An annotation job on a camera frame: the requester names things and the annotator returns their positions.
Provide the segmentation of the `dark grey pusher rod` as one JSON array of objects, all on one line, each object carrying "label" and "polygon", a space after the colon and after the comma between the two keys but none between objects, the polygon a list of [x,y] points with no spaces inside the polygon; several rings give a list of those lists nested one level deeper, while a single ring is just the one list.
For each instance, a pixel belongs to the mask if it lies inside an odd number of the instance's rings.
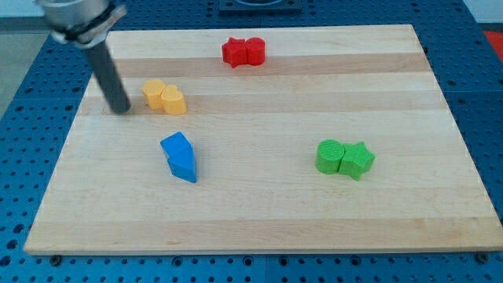
[{"label": "dark grey pusher rod", "polygon": [[85,49],[84,53],[110,110],[115,114],[127,113],[131,108],[130,100],[106,43],[100,42]]}]

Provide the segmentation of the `silver round tool flange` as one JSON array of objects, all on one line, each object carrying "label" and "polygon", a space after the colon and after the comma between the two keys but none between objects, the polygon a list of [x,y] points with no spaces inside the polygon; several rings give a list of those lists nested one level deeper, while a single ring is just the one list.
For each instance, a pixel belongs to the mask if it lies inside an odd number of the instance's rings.
[{"label": "silver round tool flange", "polygon": [[127,15],[125,5],[110,0],[35,0],[56,42],[89,49],[104,42],[108,32]]}]

